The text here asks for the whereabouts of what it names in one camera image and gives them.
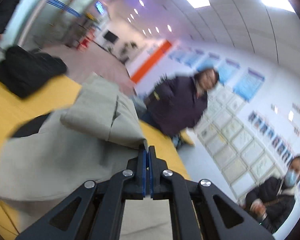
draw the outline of woman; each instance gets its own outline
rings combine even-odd
[[[282,179],[270,177],[246,196],[246,210],[268,231],[275,233],[295,204],[296,184],[300,180],[300,156],[290,163]]]
[[[207,90],[218,80],[219,74],[213,68],[194,76],[164,80],[149,96],[147,112],[141,120],[171,138],[187,127],[193,128],[207,108]]]

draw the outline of metal bolt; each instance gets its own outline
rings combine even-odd
[[[162,174],[165,176],[165,177],[170,177],[172,176],[173,172],[171,170],[164,170],[162,172]]]
[[[208,179],[202,179],[202,180],[200,181],[200,184],[201,184],[201,186],[203,186],[203,187],[210,187],[211,181],[208,180]]]
[[[92,187],[94,187],[94,185],[95,185],[95,182],[92,181],[92,180],[88,180],[88,181],[86,181],[86,182],[84,183],[84,186],[85,186],[86,188],[92,188]]]
[[[130,177],[133,175],[133,171],[132,170],[124,170],[122,172],[122,174],[125,176],[125,177]]]

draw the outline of face mask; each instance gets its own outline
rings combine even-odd
[[[293,187],[297,182],[297,175],[293,170],[288,170],[284,178],[284,183],[287,187]]]

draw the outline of orange stripe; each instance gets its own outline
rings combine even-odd
[[[169,41],[165,41],[157,51],[152,54],[146,62],[135,72],[131,80],[137,84],[141,78],[164,56],[166,51],[170,49],[172,44]]]

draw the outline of dark purple coat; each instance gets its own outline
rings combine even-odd
[[[193,128],[207,108],[207,93],[197,98],[193,77],[165,80],[154,92],[158,96],[151,96],[148,112],[161,132],[171,137],[187,127]]]

